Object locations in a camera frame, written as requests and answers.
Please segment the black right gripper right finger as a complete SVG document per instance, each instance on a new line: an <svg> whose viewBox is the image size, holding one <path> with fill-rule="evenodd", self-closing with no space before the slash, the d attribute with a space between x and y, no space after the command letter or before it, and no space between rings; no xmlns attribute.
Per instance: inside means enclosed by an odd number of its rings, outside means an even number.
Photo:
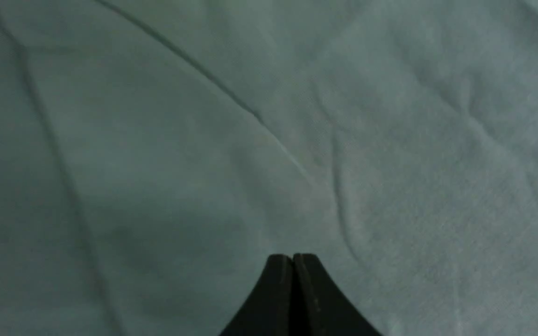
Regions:
<svg viewBox="0 0 538 336"><path fill-rule="evenodd" d="M317 255L293 255L294 336L380 336L342 293Z"/></svg>

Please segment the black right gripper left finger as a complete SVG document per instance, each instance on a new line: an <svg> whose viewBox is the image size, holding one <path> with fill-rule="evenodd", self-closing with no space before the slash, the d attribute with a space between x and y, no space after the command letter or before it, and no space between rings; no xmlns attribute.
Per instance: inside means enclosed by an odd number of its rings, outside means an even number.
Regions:
<svg viewBox="0 0 538 336"><path fill-rule="evenodd" d="M256 285L222 336L287 336L290 333L292 260L269 255Z"/></svg>

